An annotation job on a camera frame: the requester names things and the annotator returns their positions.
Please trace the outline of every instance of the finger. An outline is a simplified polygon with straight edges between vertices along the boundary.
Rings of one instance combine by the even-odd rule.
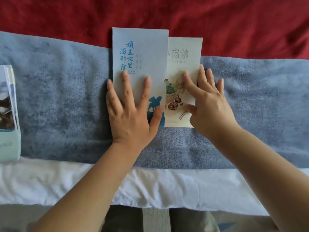
[[[113,108],[113,105],[112,105],[112,103],[111,103],[111,101],[110,101],[108,92],[107,92],[107,94],[106,94],[106,106],[107,106],[107,111],[108,111],[109,116],[110,116],[110,117],[111,117],[111,116],[115,116],[116,113],[115,113],[115,110],[114,110],[114,108]]]
[[[149,130],[152,134],[156,135],[162,118],[163,105],[156,107],[153,117],[149,124]]]
[[[207,82],[203,64],[200,64],[200,69],[198,70],[198,87],[207,92],[212,91],[211,85]]]
[[[138,107],[143,110],[147,110],[150,96],[150,76],[147,76],[144,81],[144,88],[141,94],[141,100]]]
[[[191,78],[189,77],[189,75],[187,74],[187,72],[183,73],[183,81],[184,81],[184,87],[185,89],[195,98],[201,96],[204,91],[197,87],[191,80]]]
[[[121,72],[122,93],[125,109],[135,109],[134,97],[131,89],[129,75],[127,71]]]
[[[207,79],[207,82],[211,85],[211,87],[215,89],[216,84],[214,82],[214,75],[212,74],[212,71],[210,68],[206,70],[206,79]]]
[[[190,112],[193,116],[196,115],[197,107],[191,104],[187,104],[183,108],[186,112]]]
[[[223,81],[223,79],[220,79],[218,81],[217,89],[218,89],[219,93],[224,96],[224,81]]]
[[[114,108],[115,114],[117,115],[118,113],[123,111],[123,107],[116,94],[116,91],[113,86],[113,82],[110,79],[107,80],[107,90],[108,90],[109,100]]]

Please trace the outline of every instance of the blue-gray fabric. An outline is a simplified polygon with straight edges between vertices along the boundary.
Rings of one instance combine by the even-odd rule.
[[[309,167],[309,61],[201,57],[236,120],[299,168]],[[15,73],[24,157],[95,163],[112,142],[105,103],[112,51],[0,32],[0,64]],[[136,166],[235,168],[193,128],[160,128]]]

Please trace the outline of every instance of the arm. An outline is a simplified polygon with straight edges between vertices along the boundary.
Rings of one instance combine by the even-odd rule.
[[[148,124],[147,106],[150,78],[144,83],[141,102],[135,107],[127,72],[122,72],[123,107],[108,81],[106,103],[113,143],[89,172],[35,225],[32,232],[98,232],[111,201],[141,150],[158,131],[162,107],[157,107]]]
[[[183,78],[197,101],[185,108],[191,124],[238,168],[280,231],[309,231],[309,177],[237,124],[210,69],[201,65],[199,87]]]

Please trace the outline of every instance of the booklet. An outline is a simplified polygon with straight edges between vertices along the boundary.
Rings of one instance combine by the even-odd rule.
[[[203,38],[169,37],[168,69],[164,80],[165,127],[192,127],[191,114],[184,111],[186,104],[195,105],[195,98],[184,88],[182,74],[186,71],[197,84]]]
[[[165,106],[160,126],[192,127],[190,113],[183,109],[195,104],[184,88],[182,73],[187,71],[197,84],[203,38],[168,37],[168,30],[113,28],[113,83],[122,99],[121,71],[129,73],[134,101],[137,105],[146,76],[151,77],[147,117]]]
[[[14,72],[11,65],[0,65],[0,162],[18,160],[20,152]]]
[[[168,30],[113,27],[113,83],[122,99],[120,73],[129,73],[134,101],[141,98],[146,76],[151,77],[148,120],[154,109],[165,102],[165,84],[168,63]],[[160,126],[164,126],[164,115]]]

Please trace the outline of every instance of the white fabric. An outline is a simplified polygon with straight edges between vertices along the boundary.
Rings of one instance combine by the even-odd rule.
[[[91,164],[21,158],[0,164],[0,204],[54,205]],[[302,169],[309,175],[309,169]],[[113,204],[267,215],[237,169],[133,168]]]

